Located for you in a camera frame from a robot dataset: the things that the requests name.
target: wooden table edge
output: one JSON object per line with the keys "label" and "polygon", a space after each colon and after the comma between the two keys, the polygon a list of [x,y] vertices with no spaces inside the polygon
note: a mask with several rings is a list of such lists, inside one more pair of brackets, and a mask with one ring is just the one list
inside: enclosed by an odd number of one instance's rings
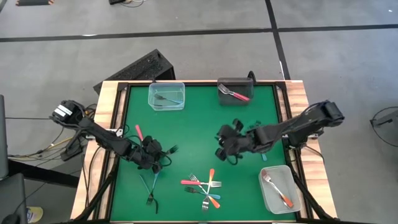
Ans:
{"label": "wooden table edge", "polygon": [[[159,80],[157,82],[214,83],[217,82],[217,80]],[[304,84],[302,80],[258,80],[257,82],[285,83],[289,97],[290,109],[292,111],[293,116],[298,115],[308,106],[307,95],[305,93]],[[116,101],[116,93],[118,90],[119,83],[152,83],[152,81],[150,80],[104,81],[101,88],[101,93],[99,94],[98,105],[95,114],[95,122],[98,123],[103,128],[109,128],[111,126],[111,119],[113,116],[113,111]],[[121,119],[122,119],[121,113],[123,112],[125,94],[126,91],[123,90],[122,91],[123,97],[120,97],[119,108],[117,110],[118,112],[116,116],[117,124],[121,124]],[[283,99],[281,99],[280,97],[279,101],[282,110],[282,116],[284,115],[285,119],[286,110],[284,108]],[[310,140],[308,142],[308,145],[320,151],[318,141]],[[98,146],[95,141],[90,141],[88,143],[86,156],[84,160],[85,163],[84,167],[87,174],[88,174],[88,167],[90,165],[91,159],[93,158],[93,154],[97,147]],[[325,166],[322,163],[322,159],[319,160],[319,158],[316,155],[313,155],[311,154],[311,152],[308,151],[303,151],[301,158],[303,161],[303,168],[305,171],[305,177],[309,191],[329,215],[336,217],[336,210],[333,203],[333,198],[331,196],[330,186],[328,183]],[[94,196],[95,192],[98,190],[98,184],[100,181],[100,174],[103,166],[103,161],[104,161],[104,150],[100,149],[95,157],[93,167],[91,170],[91,180],[90,180],[90,189],[89,189],[90,199]],[[108,190],[104,193],[101,202],[101,208],[99,213],[100,218],[103,218],[105,216],[105,208],[108,203],[108,193],[109,193]],[[75,201],[73,203],[73,208],[71,213],[72,219],[79,216],[79,214],[85,208],[85,198],[86,198],[85,180],[82,172],[80,175],[80,181],[75,195]],[[302,206],[301,212],[302,212],[302,217],[306,217],[304,206]]]}

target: black box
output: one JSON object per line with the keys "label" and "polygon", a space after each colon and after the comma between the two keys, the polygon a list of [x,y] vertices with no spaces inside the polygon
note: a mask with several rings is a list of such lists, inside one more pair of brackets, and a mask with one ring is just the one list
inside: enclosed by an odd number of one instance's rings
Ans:
{"label": "black box", "polygon": [[[153,50],[118,71],[106,80],[175,80],[173,65],[157,50]],[[100,94],[102,82],[95,85],[94,91]]]}

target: utensil pile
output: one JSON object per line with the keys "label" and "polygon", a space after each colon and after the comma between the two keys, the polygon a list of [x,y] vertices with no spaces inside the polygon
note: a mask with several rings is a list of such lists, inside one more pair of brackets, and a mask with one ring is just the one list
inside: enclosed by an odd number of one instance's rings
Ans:
{"label": "utensil pile", "polygon": [[[190,192],[190,193],[199,193],[199,194],[203,194],[205,195],[205,199],[203,199],[202,201],[202,205],[201,205],[201,210],[202,211],[207,211],[209,209],[209,201],[212,202],[212,204],[214,205],[215,208],[219,208],[220,204],[216,201],[221,199],[220,195],[215,195],[215,194],[209,194],[210,189],[212,187],[221,187],[221,182],[219,181],[213,181],[213,176],[214,176],[215,170],[214,169],[210,169],[210,173],[209,173],[209,182],[201,182],[198,180],[198,178],[193,175],[190,174],[189,178],[190,180],[181,180],[181,184],[183,185],[192,185],[192,186],[199,186],[199,188],[202,190],[199,191],[193,187],[185,187],[185,191],[186,192]],[[202,185],[207,185],[207,190],[205,190]]]}

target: wooden table frame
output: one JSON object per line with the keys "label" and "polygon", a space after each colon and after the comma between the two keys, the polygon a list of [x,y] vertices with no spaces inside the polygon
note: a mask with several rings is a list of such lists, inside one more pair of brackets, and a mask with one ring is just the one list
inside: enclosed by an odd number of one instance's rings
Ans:
{"label": "wooden table frame", "polygon": [[[152,81],[105,81],[101,89],[101,93],[98,99],[98,105],[95,114],[95,122],[102,126],[103,128],[118,128],[122,125],[124,120],[123,114],[126,109],[127,102],[125,102],[127,95],[127,84],[134,83],[135,85],[148,85]],[[167,80],[158,82],[184,82],[184,83],[214,83],[216,80]],[[279,106],[282,120],[286,120],[293,116],[300,114],[307,106],[308,100],[305,94],[305,89],[303,81],[280,81],[280,80],[258,80],[261,83],[272,83],[278,86],[277,96],[279,97]],[[316,149],[320,152],[319,144],[317,140],[308,140],[307,143],[310,147]],[[106,175],[111,170],[114,160],[114,154],[106,152],[100,149],[95,157],[94,153],[98,145],[95,141],[90,141],[87,146],[85,165],[84,169],[88,173],[90,162],[93,159],[93,164],[91,167],[91,178],[90,186],[88,191],[88,198],[91,200],[98,190],[100,183],[104,181]],[[326,176],[325,166],[323,165],[322,158],[318,155],[302,150],[299,156],[296,152],[289,152],[290,158],[295,161],[292,165],[295,171],[305,177],[305,183],[307,189],[316,199],[316,201],[322,206],[322,208],[327,212],[327,214],[332,217],[336,217],[336,210],[333,203],[333,198],[331,196],[328,178]],[[111,185],[108,187],[106,192],[103,194],[100,206],[94,210],[91,214],[91,218],[94,215],[95,219],[107,218],[110,215],[110,209],[108,208],[108,202],[112,201],[112,197],[109,197],[109,188],[113,187]],[[311,217],[307,215],[308,205],[304,203],[301,192],[297,189],[302,202],[302,209],[299,215],[302,218]],[[81,173],[79,185],[77,188],[75,203],[73,204],[71,218],[79,216],[79,214],[85,208],[86,200],[86,187],[85,178],[83,173]]]}

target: black metal frame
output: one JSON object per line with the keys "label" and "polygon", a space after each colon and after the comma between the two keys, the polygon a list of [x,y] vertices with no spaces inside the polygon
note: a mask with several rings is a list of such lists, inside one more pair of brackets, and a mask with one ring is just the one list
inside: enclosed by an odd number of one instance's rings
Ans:
{"label": "black metal frame", "polygon": [[24,175],[25,179],[41,181],[48,184],[57,184],[73,188],[77,188],[79,184],[79,177],[54,170],[43,169],[11,159],[8,160],[8,170],[9,176],[21,173]]}
{"label": "black metal frame", "polygon": [[[126,96],[124,99],[124,107],[123,107],[123,118],[121,121],[121,127],[124,127],[126,124],[126,117],[127,117],[127,110],[128,110],[128,106],[129,106],[129,97],[130,97],[130,92],[131,92],[131,88],[133,88],[134,86],[149,86],[150,83],[119,83],[119,85],[123,86],[123,87],[127,87],[126,90]],[[217,82],[186,82],[185,86],[216,86]],[[284,105],[286,107],[286,113],[287,113],[287,118],[291,118],[292,114],[291,114],[291,110],[290,110],[290,104],[289,104],[289,99],[288,99],[288,95],[287,95],[287,89],[286,89],[286,84],[285,82],[257,82],[254,84],[255,86],[271,86],[272,87],[272,91],[274,94],[274,101],[275,101],[275,108],[277,110],[277,119],[278,122],[282,122],[283,117],[282,117],[282,111],[280,109],[280,102],[279,102],[279,94],[278,94],[278,89],[277,87],[279,87],[279,89],[282,92],[282,97],[284,100]],[[116,95],[116,101],[115,101],[115,108],[119,108],[119,102],[120,102],[120,94],[121,92],[119,91],[120,88],[118,88],[118,93]],[[116,122],[116,116],[117,116],[117,109],[114,108],[114,113],[112,115],[112,123],[114,124],[114,122]],[[290,154],[288,152],[288,147],[286,145],[285,142],[282,141],[282,145],[284,148],[284,154],[285,154],[285,163],[291,168],[293,169],[292,166],[292,160],[290,158]],[[110,154],[108,154],[105,158],[104,158],[104,164],[108,164],[109,163],[109,159],[110,159]],[[295,154],[295,159],[297,162],[297,167],[298,167],[298,176],[300,178],[300,180],[305,184],[305,176],[304,176],[304,172],[303,172],[303,167],[302,167],[302,161],[301,161],[301,157]],[[115,157],[114,162],[117,163],[117,165],[119,165],[119,157]],[[117,179],[117,174],[118,174],[118,167],[116,168],[116,178],[115,180],[112,182],[110,189],[109,189],[109,195],[108,195],[108,202],[107,202],[107,206],[106,206],[106,214],[105,214],[105,219],[106,220],[110,220],[111,218],[111,209],[112,209],[112,205],[113,205],[113,197],[114,197],[114,190],[115,190],[115,185],[116,185],[116,179]],[[101,176],[105,176],[106,175],[106,171],[108,170],[108,167],[103,167]],[[307,217],[308,218],[312,218],[312,210],[310,208],[310,205],[308,204],[307,200],[304,200],[304,204],[305,204],[305,208],[306,208],[306,212],[307,212]],[[301,219],[301,213],[300,212],[295,212],[295,217],[296,220]]]}

